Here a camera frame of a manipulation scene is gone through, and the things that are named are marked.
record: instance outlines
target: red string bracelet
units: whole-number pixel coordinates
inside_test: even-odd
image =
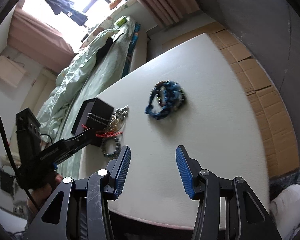
[[[81,125],[84,129],[88,129],[88,127],[86,127],[84,124]],[[98,134],[96,133],[96,137],[101,137],[101,138],[108,138],[108,137],[113,137],[113,136],[116,136],[118,134],[121,134],[122,132],[106,132],[106,133],[103,133],[103,134]]]

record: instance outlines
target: white table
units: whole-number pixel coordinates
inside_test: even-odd
[[[157,121],[144,110],[161,80],[178,82],[187,104]],[[266,159],[255,116],[231,67],[206,34],[151,60],[98,97],[114,108],[130,108],[121,145],[131,148],[131,163],[122,195],[108,202],[110,210],[155,225],[193,229],[199,201],[184,191],[175,160],[178,145],[218,177],[244,177],[268,209]],[[107,162],[99,148],[86,147],[79,178]],[[220,228],[225,228],[224,200]]]

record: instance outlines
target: beaded bracelet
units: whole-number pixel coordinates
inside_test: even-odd
[[[160,112],[153,112],[152,102],[154,97],[157,96],[159,105],[161,106]],[[156,120],[164,119],[172,111],[177,111],[186,101],[186,97],[178,83],[173,81],[161,81],[157,83],[151,90],[149,96],[149,104],[146,107],[145,113]]]

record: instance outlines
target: cardboard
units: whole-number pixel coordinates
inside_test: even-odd
[[[187,32],[170,41],[167,41],[166,43],[162,44],[162,49],[164,52],[166,52],[169,49],[172,49],[175,46],[178,46],[179,44],[188,41],[189,39],[192,39],[202,33],[212,34],[224,29],[225,28],[218,22],[209,23],[205,26],[199,27],[193,31]]]
[[[167,51],[197,35],[207,33],[236,74],[260,129],[269,177],[300,166],[297,140],[284,103],[268,76],[250,52],[224,27],[213,22],[163,44]]]

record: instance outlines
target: black box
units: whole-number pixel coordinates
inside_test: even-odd
[[[87,128],[93,128],[96,132],[102,132],[108,125],[114,108],[99,98],[85,100],[80,107],[79,113],[74,121],[71,133],[78,135],[84,131],[82,124]],[[100,147],[102,138],[96,137],[91,143]]]

